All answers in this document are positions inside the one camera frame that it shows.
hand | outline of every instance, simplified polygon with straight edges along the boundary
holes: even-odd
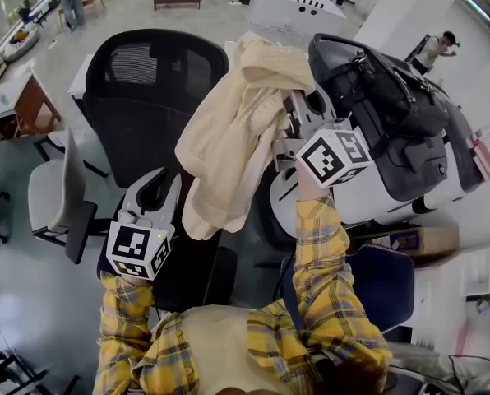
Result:
[[[137,278],[135,276],[126,276],[121,275],[121,278],[126,281],[128,284],[132,284],[133,286],[147,286],[149,282],[147,280],[143,280],[141,278]]]
[[[328,188],[320,188],[299,160],[296,161],[296,174],[298,175],[299,201],[312,201],[327,196],[331,192]]]

office chair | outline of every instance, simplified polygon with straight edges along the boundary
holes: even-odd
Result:
[[[51,160],[31,172],[28,204],[32,234],[65,247],[66,255],[78,264],[87,236],[104,235],[110,220],[95,219],[97,205],[84,200],[84,164],[70,129],[64,133],[64,160]]]
[[[382,333],[408,320],[414,308],[414,264],[410,256],[375,244],[364,244],[346,262],[354,276],[353,290],[369,322]],[[281,267],[281,296],[297,329],[303,329],[293,287],[294,257]]]
[[[201,37],[175,30],[131,30],[106,40],[86,74],[85,117],[103,145],[116,184],[128,188],[159,167],[181,175],[173,219],[177,238],[154,282],[155,304],[162,310],[227,304],[232,291],[236,254],[218,249],[220,232],[197,241],[183,229],[183,204],[193,177],[173,153],[197,106],[228,67],[224,50]],[[106,242],[98,276],[101,271],[113,273]]]
[[[80,140],[83,143],[83,141],[90,138],[89,133],[86,130],[80,130],[79,132],[80,132],[79,133],[80,136],[77,136],[77,137],[74,136],[74,139],[76,142],[79,142],[79,140]],[[49,161],[51,161],[51,158],[49,158],[48,152],[46,152],[46,150],[44,149],[44,145],[47,145],[47,146],[49,146],[49,147],[51,147],[51,148],[55,149],[56,151],[59,151],[63,154],[66,150],[65,142],[66,142],[66,131],[58,130],[56,132],[48,133],[47,136],[39,139],[36,142],[33,142],[33,146],[35,147],[35,149],[37,150],[39,155],[42,157],[44,162],[49,162]],[[103,170],[98,169],[95,165],[92,165],[91,163],[89,163],[86,160],[83,160],[83,162],[84,162],[84,166],[88,170],[93,171],[98,176],[100,176],[104,179],[106,177],[108,177],[108,173],[104,172]]]

floor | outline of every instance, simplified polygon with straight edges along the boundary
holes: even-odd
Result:
[[[82,60],[109,36],[138,28],[169,28],[201,35],[223,45],[247,30],[275,42],[307,47],[308,37],[267,30],[248,23],[245,11],[227,0],[202,0],[196,7],[154,11],[152,0],[104,0],[106,10],[86,8],[86,24],[69,34],[59,30],[55,13],[48,16],[40,42],[8,70],[6,78],[31,67],[43,83],[66,125],[92,136],[89,126],[67,94]],[[352,38],[358,20],[342,35]],[[27,185],[30,172],[41,163],[31,138],[0,142],[0,189],[10,202],[0,203],[0,226],[11,236],[0,244],[0,347],[15,349],[36,370],[49,369],[46,385],[61,392],[74,374],[82,377],[76,393],[90,393],[98,346],[102,289],[95,276],[100,239],[90,239],[82,264],[71,264],[61,248],[30,235]],[[99,216],[111,216],[123,192],[113,179],[86,172],[86,199],[99,205]],[[238,276],[233,293],[236,305],[260,307],[270,302],[279,271],[259,269],[257,263],[280,262],[278,253],[262,241],[252,212],[236,235],[224,235],[221,244],[238,253]]]

beige cloth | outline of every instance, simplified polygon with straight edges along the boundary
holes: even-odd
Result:
[[[196,177],[183,210],[193,239],[243,227],[272,161],[271,143],[288,126],[280,90],[314,91],[303,51],[273,46],[250,31],[238,41],[234,66],[201,102],[175,149]]]
[[[185,338],[199,374],[200,395],[214,395],[225,388],[245,392],[268,389],[290,395],[288,386],[249,355],[248,313],[248,309],[239,307],[210,305],[181,314]]]

handbag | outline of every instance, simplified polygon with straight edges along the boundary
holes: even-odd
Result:
[[[358,74],[356,93],[371,101],[388,133],[435,137],[448,124],[449,114],[423,78],[371,49],[359,52],[351,65]]]

